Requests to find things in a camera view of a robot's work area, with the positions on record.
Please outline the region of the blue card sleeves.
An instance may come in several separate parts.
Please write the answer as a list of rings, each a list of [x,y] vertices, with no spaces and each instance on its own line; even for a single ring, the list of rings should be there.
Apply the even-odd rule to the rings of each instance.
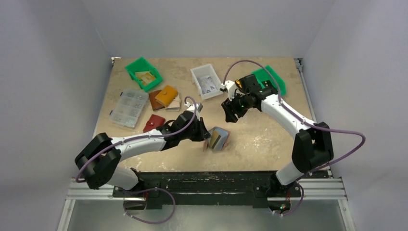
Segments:
[[[230,132],[220,127],[213,127],[210,130],[210,134],[211,137],[208,140],[208,148],[213,152],[221,151],[227,142]]]

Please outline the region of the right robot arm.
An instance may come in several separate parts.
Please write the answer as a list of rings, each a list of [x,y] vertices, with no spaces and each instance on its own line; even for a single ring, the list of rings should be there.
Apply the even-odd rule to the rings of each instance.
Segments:
[[[249,109],[256,108],[275,119],[293,137],[291,161],[271,176],[270,189],[274,195],[283,195],[305,173],[333,159],[329,126],[307,119],[286,105],[271,81],[258,82],[251,74],[236,81],[227,80],[221,91],[228,94],[221,104],[227,123],[236,123]]]

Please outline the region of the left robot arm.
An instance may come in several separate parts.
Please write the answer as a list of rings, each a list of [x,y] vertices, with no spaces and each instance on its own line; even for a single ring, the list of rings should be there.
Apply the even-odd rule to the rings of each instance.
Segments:
[[[209,137],[203,118],[191,111],[184,111],[175,120],[135,136],[111,138],[100,133],[75,158],[79,169],[75,181],[85,182],[90,189],[105,184],[117,186],[137,197],[143,192],[143,180],[135,169],[120,167],[120,162],[140,154],[174,148],[182,140],[201,142]]]

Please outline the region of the pink card holder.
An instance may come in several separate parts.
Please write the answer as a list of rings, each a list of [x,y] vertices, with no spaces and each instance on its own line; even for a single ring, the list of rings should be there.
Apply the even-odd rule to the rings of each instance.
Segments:
[[[213,153],[223,151],[229,144],[230,131],[221,127],[213,127],[209,131],[210,138],[204,141],[203,151],[211,150]]]

